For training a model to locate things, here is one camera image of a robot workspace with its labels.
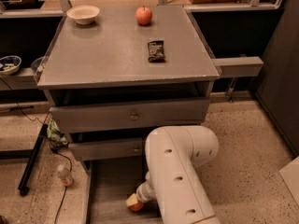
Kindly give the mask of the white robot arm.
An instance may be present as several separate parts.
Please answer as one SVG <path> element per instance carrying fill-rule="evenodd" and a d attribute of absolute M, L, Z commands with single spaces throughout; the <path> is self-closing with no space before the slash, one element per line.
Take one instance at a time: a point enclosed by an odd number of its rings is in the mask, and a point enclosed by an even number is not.
<path fill-rule="evenodd" d="M 164 224 L 221 224 L 195 169 L 219 152 L 217 135 L 204 126 L 163 126 L 146 139 L 146 181 L 126 201 L 132 211 L 158 203 Z"/>

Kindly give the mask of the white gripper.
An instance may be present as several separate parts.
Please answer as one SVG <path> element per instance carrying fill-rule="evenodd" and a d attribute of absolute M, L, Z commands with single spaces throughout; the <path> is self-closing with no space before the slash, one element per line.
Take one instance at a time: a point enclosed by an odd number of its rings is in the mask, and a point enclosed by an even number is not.
<path fill-rule="evenodd" d="M 137 189 L 136 194 L 133 193 L 127 200 L 126 205 L 128 207 L 139 205 L 139 201 L 142 203 L 148 203 L 156 199 L 154 188 L 150 185 L 150 182 L 146 180 Z"/>

